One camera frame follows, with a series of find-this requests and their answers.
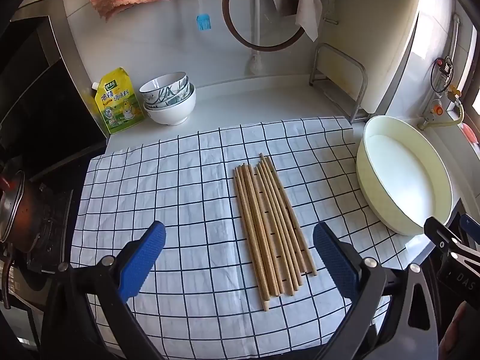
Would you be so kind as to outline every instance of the pot lid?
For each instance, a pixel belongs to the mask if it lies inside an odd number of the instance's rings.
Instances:
[[[14,223],[18,204],[23,196],[25,173],[19,170],[12,181],[9,182],[10,190],[3,191],[0,199],[0,242],[5,242]]]

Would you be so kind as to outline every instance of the brown ring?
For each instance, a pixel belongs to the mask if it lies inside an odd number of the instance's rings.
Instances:
[[[300,37],[305,32],[305,30],[302,27],[300,27],[298,31],[290,39],[285,40],[285,42],[283,43],[276,44],[275,46],[258,46],[256,44],[247,42],[245,39],[242,38],[242,36],[236,30],[235,26],[232,23],[232,18],[230,17],[230,0],[222,0],[222,13],[223,13],[223,20],[225,21],[227,28],[229,29],[231,34],[234,36],[234,38],[244,46],[247,46],[256,51],[270,52],[270,51],[283,50],[291,46],[292,44],[294,44],[297,40],[299,40]]]

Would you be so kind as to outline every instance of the white bowl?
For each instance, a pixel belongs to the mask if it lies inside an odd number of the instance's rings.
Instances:
[[[159,124],[166,124],[168,126],[176,126],[187,120],[188,115],[194,110],[197,100],[195,86],[190,83],[189,96],[180,103],[169,105],[158,109],[150,109],[145,106],[145,112],[153,121]]]
[[[446,224],[452,186],[433,146],[409,124],[375,116],[363,131],[357,153],[358,183],[372,211],[397,233],[423,233],[434,216]]]
[[[145,104],[156,107],[167,107],[185,99],[189,94],[189,80],[185,72],[165,74],[148,81],[140,88]]]

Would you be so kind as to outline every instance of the yellow pouch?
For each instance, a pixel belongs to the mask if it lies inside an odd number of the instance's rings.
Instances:
[[[95,102],[110,134],[125,130],[145,119],[130,77],[121,67],[105,74],[100,80]]]

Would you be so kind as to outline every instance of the pot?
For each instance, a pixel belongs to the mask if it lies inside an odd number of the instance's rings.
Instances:
[[[39,190],[26,179],[21,170],[12,180],[0,175],[0,189],[3,191],[0,199],[0,242],[7,244],[1,288],[3,305],[9,309],[8,277],[14,251],[18,249],[28,253],[35,246],[40,234],[42,206],[38,197]]]

